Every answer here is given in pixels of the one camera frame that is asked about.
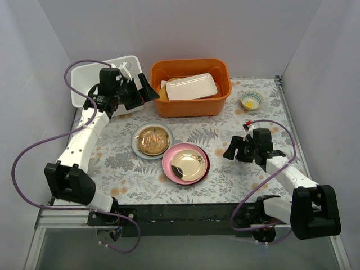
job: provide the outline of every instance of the gray leaf pattern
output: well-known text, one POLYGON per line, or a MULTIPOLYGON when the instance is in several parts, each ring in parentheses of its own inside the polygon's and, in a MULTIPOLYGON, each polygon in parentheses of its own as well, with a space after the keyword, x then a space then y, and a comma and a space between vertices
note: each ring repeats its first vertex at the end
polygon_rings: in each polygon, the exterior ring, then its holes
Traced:
MULTIPOLYGON (((243 199, 268 176, 256 164, 244 164, 222 158, 233 135, 245 134, 242 124, 248 120, 272 119, 289 127, 278 90, 273 79, 232 79, 232 93, 222 112, 212 117, 161 118, 152 102, 141 111, 111 118, 100 134, 89 163, 89 175, 97 188, 118 199, 120 204, 192 204, 234 203, 243 199), (247 111, 240 105, 243 91, 256 89, 264 96, 259 110, 247 111), (158 122, 173 132, 174 143, 189 142, 202 147, 209 155, 208 176, 191 186, 170 181, 163 172, 161 160, 142 160, 133 152, 130 141, 141 125, 158 122)), ((78 110, 74 126, 80 121, 78 110)), ((269 128, 275 149, 292 155, 293 148, 287 133, 274 124, 258 123, 269 128)), ((294 165, 305 173, 303 162, 294 165)), ((291 197, 275 180, 263 186, 249 201, 260 195, 278 194, 291 197)))

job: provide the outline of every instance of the gray wall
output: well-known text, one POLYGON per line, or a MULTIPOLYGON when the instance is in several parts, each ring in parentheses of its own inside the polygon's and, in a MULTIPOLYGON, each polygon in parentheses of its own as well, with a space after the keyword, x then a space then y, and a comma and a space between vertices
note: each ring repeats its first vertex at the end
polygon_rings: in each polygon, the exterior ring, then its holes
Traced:
POLYGON ((282 75, 321 0, 39 0, 71 61, 217 57, 233 77, 282 75))
POLYGON ((323 0, 283 76, 312 177, 336 190, 341 237, 360 269, 360 2, 323 0))
MULTIPOLYGON (((0 1, 0 36, 0 268, 22 269, 39 210, 16 193, 10 170, 26 146, 69 130, 74 109, 62 74, 70 61, 37 0, 0 1)), ((19 184, 37 203, 51 195, 44 166, 64 147, 48 143, 20 160, 19 184)))

